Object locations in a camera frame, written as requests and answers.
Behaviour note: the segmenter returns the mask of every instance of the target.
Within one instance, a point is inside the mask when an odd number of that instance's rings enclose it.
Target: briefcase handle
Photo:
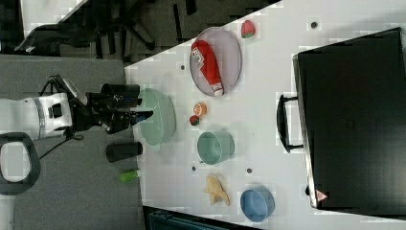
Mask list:
[[[286,98],[284,95],[281,95],[279,103],[278,103],[278,110],[277,110],[278,133],[280,135],[282,144],[287,152],[290,152],[293,149],[300,149],[300,148],[304,147],[304,145],[292,146],[292,145],[290,145],[290,142],[289,142],[286,107],[284,106],[284,104],[287,102],[296,101],[296,100],[298,100],[298,97]]]

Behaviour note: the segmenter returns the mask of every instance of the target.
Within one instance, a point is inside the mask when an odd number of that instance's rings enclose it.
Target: white plate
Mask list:
[[[196,40],[205,40],[212,47],[217,60],[218,71],[224,88],[224,94],[236,85],[241,71],[241,51],[234,35],[219,27],[211,27],[203,31]],[[191,74],[194,84],[204,94],[214,97],[212,88],[202,72],[190,57]]]

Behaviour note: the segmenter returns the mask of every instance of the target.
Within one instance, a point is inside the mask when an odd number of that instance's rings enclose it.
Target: white sticker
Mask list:
[[[204,65],[204,58],[197,47],[192,49],[192,58],[199,69]]]

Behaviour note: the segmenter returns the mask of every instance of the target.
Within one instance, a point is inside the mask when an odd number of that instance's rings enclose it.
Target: bottle cap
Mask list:
[[[220,97],[221,95],[223,95],[223,93],[224,93],[224,90],[223,90],[223,89],[219,89],[219,90],[216,90],[216,91],[214,92],[214,95],[215,95],[216,97]]]

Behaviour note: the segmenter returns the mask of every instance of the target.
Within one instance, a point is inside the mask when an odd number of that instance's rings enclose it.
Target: black cylinder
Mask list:
[[[109,145],[105,148],[105,156],[110,163],[141,155],[143,145],[139,142]]]

